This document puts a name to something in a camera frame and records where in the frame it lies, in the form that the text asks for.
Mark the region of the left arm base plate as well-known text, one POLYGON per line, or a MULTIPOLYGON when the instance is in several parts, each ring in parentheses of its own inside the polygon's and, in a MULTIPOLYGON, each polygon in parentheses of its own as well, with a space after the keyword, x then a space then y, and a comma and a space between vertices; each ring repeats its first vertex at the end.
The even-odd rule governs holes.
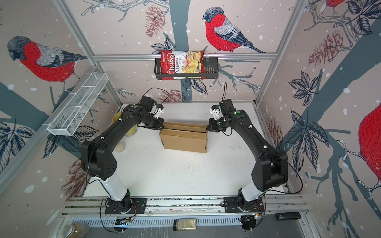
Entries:
POLYGON ((123 214, 144 214, 147 204, 147 198, 128 197, 122 201, 107 199, 105 214, 123 215, 123 214))

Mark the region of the brown cardboard box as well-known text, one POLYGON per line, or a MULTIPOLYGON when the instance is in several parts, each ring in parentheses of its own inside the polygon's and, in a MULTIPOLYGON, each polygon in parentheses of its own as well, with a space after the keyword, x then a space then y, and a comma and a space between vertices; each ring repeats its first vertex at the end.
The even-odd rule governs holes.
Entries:
POLYGON ((207 125, 164 123, 159 136, 165 149, 207 153, 207 125))

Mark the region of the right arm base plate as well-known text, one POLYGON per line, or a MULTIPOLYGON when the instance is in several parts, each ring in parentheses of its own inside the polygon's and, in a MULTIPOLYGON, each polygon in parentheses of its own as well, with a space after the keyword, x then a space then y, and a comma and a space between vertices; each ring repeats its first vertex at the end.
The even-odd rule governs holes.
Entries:
POLYGON ((246 201, 241 196, 225 196, 222 205, 226 213, 264 213, 262 199, 246 201))

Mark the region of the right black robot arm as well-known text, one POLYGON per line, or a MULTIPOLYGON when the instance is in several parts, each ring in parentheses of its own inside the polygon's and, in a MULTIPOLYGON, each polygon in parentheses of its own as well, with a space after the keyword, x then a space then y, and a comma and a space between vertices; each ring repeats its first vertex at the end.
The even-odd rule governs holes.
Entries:
POLYGON ((288 182, 288 163, 285 154, 265 140, 245 111, 233 111, 220 119, 209 119, 208 131, 226 132, 227 129, 238 133, 256 161, 251 181, 238 191, 237 200, 240 207, 259 199, 268 190, 288 182))

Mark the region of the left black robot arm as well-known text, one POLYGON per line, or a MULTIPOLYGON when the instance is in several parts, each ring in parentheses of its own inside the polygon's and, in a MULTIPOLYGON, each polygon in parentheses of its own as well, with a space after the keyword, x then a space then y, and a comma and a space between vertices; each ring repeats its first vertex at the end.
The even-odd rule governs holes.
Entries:
POLYGON ((101 182, 110 200, 129 202, 129 191, 116 173, 118 166, 113 152, 117 144, 134 126, 143 124, 145 129, 160 131, 164 119, 160 117, 164 106, 150 97, 143 96, 137 104, 123 108, 118 119, 94 140, 84 141, 80 146, 81 167, 95 180, 101 182))

